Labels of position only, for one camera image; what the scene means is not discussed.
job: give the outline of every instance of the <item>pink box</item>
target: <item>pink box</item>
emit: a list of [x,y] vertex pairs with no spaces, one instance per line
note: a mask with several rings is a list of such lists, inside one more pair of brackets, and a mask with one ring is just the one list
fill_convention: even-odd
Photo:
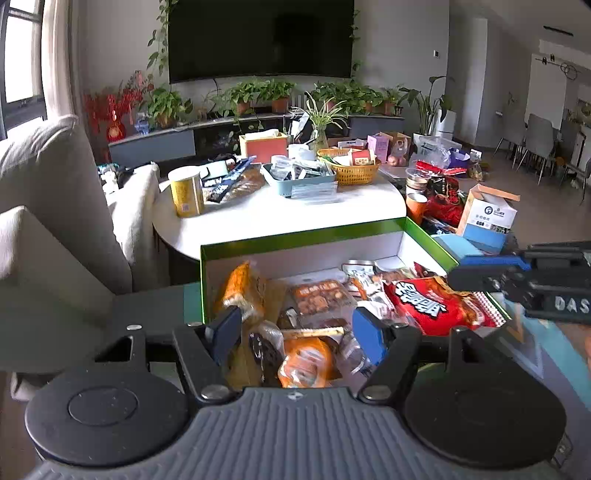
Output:
[[380,134],[368,136],[368,149],[374,152],[376,158],[385,163],[388,159],[389,139]]

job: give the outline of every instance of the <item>tv stand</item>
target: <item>tv stand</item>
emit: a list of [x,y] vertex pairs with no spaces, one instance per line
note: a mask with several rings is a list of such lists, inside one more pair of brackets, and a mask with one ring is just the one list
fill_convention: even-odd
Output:
[[[234,152],[233,145],[243,133],[257,131],[259,122],[263,128],[289,130],[291,121],[296,117],[291,113],[262,113],[204,120],[182,127],[156,130],[148,135],[130,135],[123,140],[109,144],[111,160],[122,167],[136,168],[149,162],[160,165],[162,175],[166,171],[186,164],[203,164],[210,158],[221,153]],[[347,120],[349,129],[341,131],[335,128],[329,137],[365,138],[379,131],[403,132],[404,118],[386,115],[350,115]],[[304,137],[310,135],[311,126],[307,125]],[[227,144],[230,132],[233,131],[231,142]]]

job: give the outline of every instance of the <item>sofa cushion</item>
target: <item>sofa cushion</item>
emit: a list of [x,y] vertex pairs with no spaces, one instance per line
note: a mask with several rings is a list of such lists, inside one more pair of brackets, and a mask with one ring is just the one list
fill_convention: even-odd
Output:
[[44,122],[26,137],[0,142],[0,212],[19,205],[111,292],[131,292],[131,270],[76,116]]

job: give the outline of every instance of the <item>bag of chips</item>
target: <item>bag of chips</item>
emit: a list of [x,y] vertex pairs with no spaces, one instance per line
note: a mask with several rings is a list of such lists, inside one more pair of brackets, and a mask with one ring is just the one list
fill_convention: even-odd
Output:
[[496,326],[475,297],[453,291],[441,277],[402,280],[385,289],[399,314],[413,317],[426,335],[445,336],[460,325]]

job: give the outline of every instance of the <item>screw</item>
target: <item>screw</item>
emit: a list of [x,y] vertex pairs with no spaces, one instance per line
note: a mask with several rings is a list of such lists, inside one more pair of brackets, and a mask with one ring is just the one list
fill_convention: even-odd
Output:
[[370,401],[386,401],[392,396],[392,391],[386,385],[372,385],[364,388],[362,395]]
[[232,392],[226,385],[208,385],[201,390],[201,396],[204,400],[222,401],[226,400]]

